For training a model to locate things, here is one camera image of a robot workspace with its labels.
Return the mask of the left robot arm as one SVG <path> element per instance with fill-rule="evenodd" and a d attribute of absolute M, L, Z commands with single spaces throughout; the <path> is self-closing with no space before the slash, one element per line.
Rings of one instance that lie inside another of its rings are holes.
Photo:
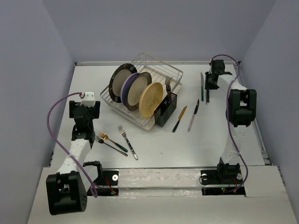
<path fill-rule="evenodd" d="M 100 102 L 70 101 L 69 116 L 75 121 L 71 147 L 64 150 L 67 156 L 62 166 L 46 179 L 49 211 L 53 216 L 85 211 L 87 192 L 97 197 L 95 184 L 103 180 L 101 163 L 85 162 L 95 141 L 93 120 L 100 116 Z"/>

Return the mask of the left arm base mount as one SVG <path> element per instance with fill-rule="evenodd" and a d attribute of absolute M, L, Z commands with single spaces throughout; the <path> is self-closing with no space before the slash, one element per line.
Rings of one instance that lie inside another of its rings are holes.
<path fill-rule="evenodd" d="M 119 170 L 103 169 L 99 161 L 84 162 L 83 168 L 95 175 L 93 183 L 96 185 L 98 196 L 118 196 Z"/>

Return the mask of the knife teal handle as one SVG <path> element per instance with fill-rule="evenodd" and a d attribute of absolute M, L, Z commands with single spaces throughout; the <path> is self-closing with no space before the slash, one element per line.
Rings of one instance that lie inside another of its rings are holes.
<path fill-rule="evenodd" d="M 200 73 L 200 82 L 201 82 L 201 101 L 204 101 L 204 76 L 202 72 Z"/>

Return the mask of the silver fork teal handle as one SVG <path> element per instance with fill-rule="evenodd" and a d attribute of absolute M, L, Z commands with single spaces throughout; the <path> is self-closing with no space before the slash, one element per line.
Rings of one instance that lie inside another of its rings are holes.
<path fill-rule="evenodd" d="M 168 95 L 171 93 L 171 83 L 172 83 L 172 77 L 168 76 L 167 79 L 165 80 L 166 91 Z"/>

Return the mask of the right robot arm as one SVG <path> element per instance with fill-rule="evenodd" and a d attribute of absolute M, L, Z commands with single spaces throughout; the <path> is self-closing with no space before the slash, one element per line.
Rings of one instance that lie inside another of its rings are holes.
<path fill-rule="evenodd" d="M 232 174 L 240 169 L 240 155 L 243 137 L 256 118 L 256 97 L 254 89 L 241 85 L 231 72 L 225 71 L 223 60 L 212 59 L 210 70 L 205 73 L 206 101 L 211 90 L 222 89 L 226 93 L 226 120 L 228 137 L 224 151 L 215 171 L 218 182 L 226 183 Z"/>

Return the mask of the knife dark handle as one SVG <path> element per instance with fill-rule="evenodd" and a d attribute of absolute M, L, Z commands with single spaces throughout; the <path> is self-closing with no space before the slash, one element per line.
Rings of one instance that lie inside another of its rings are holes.
<path fill-rule="evenodd" d="M 206 90 L 206 104 L 208 104 L 210 101 L 209 99 L 209 90 Z"/>

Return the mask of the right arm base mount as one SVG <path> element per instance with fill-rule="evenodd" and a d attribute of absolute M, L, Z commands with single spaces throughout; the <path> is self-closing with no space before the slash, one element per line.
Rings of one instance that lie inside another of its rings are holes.
<path fill-rule="evenodd" d="M 243 195 L 245 188 L 240 164 L 230 165 L 219 161 L 214 169 L 200 171 L 199 183 L 202 185 L 203 196 Z"/>

